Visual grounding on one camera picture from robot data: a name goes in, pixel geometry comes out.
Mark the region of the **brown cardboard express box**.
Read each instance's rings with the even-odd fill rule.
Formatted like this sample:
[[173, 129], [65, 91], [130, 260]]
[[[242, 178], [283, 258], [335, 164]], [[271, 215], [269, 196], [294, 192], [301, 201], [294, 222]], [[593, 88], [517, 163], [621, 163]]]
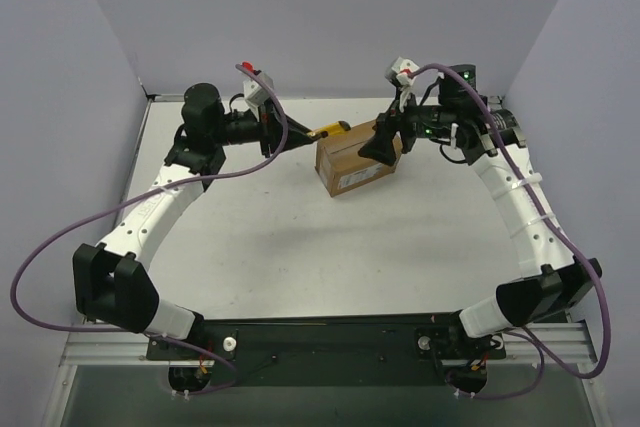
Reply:
[[375, 121], [353, 126], [348, 132], [316, 143], [315, 170], [331, 197], [359, 188], [395, 172], [402, 155], [398, 135], [393, 140], [396, 162], [387, 166], [361, 157], [360, 148], [374, 135]]

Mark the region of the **yellow utility knife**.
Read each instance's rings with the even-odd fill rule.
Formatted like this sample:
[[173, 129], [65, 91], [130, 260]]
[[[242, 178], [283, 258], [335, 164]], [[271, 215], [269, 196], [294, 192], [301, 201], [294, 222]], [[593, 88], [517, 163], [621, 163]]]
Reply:
[[307, 136], [314, 141], [322, 138], [343, 135], [351, 130], [351, 126], [346, 121], [337, 121], [321, 128], [311, 130], [307, 133]]

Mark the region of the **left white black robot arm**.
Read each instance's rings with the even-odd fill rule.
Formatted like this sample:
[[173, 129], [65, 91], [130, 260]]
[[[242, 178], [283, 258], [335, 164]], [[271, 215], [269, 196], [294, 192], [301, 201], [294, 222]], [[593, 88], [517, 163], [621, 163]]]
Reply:
[[200, 314], [160, 297], [148, 270], [170, 230], [212, 183], [226, 160], [224, 149], [256, 142], [265, 157], [313, 144], [312, 131], [281, 116], [257, 83], [248, 80], [245, 111], [226, 111], [218, 89], [199, 83], [184, 94], [183, 122], [150, 188], [97, 245], [81, 245], [72, 258], [77, 310], [90, 320], [133, 333], [170, 337], [183, 358], [204, 349]]

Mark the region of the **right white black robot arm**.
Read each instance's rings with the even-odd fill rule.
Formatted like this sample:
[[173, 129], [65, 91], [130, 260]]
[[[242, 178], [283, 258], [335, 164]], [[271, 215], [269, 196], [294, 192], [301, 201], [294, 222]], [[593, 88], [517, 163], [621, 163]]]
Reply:
[[458, 149], [487, 188], [514, 245], [515, 280], [497, 286], [489, 298], [461, 310], [469, 338], [521, 327], [576, 305], [592, 288], [597, 262], [589, 267], [560, 239], [560, 225], [542, 191], [542, 177], [530, 159], [525, 136], [512, 112], [493, 109], [476, 91], [471, 64], [450, 67], [437, 80], [435, 105], [418, 103], [413, 93], [419, 67], [399, 57], [385, 72], [396, 94], [378, 115], [361, 157], [391, 166], [419, 138]]

